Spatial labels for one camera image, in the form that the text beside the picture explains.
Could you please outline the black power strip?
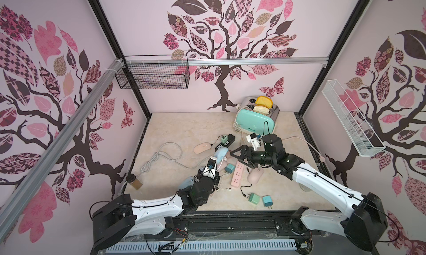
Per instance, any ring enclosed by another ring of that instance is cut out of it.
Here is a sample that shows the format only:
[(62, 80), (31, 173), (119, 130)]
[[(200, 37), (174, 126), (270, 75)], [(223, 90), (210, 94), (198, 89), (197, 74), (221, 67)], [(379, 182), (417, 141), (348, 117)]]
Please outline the black power strip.
[(215, 147), (216, 151), (223, 147), (229, 148), (235, 142), (235, 136), (233, 134), (223, 135), (219, 140), (219, 144)]

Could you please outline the pink power strip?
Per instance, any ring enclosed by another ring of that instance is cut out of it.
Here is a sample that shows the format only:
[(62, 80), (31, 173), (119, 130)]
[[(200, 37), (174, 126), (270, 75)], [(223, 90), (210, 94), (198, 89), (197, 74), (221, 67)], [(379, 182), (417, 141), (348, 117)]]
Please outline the pink power strip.
[(237, 162), (235, 165), (235, 169), (234, 169), (234, 174), (233, 177), (231, 179), (231, 187), (233, 188), (239, 188), (241, 186), (241, 180), (243, 179), (243, 174), (245, 171), (246, 166), (241, 163), (241, 162)]

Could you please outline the teal charger plug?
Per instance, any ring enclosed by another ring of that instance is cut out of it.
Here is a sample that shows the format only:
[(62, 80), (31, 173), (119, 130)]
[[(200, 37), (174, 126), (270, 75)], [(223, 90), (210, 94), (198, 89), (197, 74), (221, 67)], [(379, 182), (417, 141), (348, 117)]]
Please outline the teal charger plug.
[(273, 203), (271, 196), (263, 196), (262, 202), (263, 202), (264, 207), (268, 208), (269, 210), (272, 209), (272, 206), (273, 206), (274, 203)]
[(227, 166), (225, 167), (225, 172), (227, 173), (227, 174), (233, 174), (234, 173), (234, 171), (235, 171), (235, 165), (233, 165), (233, 164), (227, 164)]

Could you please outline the green charger plug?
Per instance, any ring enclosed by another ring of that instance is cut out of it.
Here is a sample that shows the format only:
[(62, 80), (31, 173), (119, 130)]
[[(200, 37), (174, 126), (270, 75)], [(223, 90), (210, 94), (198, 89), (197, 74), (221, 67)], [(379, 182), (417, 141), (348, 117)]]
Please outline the green charger plug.
[(254, 205), (258, 205), (259, 201), (260, 201), (260, 196), (255, 194), (255, 193), (250, 193), (248, 195), (248, 201)]

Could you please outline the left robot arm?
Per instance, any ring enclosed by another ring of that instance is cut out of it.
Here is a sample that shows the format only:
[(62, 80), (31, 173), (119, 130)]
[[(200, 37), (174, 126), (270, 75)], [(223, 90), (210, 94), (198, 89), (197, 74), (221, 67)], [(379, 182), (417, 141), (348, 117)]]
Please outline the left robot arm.
[(132, 200), (123, 194), (107, 203), (92, 215), (95, 255), (125, 237), (162, 235), (174, 228), (173, 218), (194, 212), (207, 204), (219, 185), (220, 175), (198, 174), (192, 185), (178, 190), (170, 197), (157, 200)]

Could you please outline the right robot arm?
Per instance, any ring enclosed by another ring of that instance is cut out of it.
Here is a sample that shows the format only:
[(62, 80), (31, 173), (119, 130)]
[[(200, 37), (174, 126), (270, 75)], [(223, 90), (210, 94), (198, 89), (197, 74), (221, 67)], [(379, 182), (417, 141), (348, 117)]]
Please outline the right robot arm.
[(262, 151), (242, 145), (230, 155), (248, 167), (270, 166), (337, 208), (337, 212), (300, 208), (294, 219), (304, 228), (344, 236), (367, 252), (375, 248), (388, 227), (382, 200), (377, 195), (371, 192), (364, 195), (316, 171), (302, 158), (286, 152), (282, 140), (275, 134), (264, 136), (262, 141)]

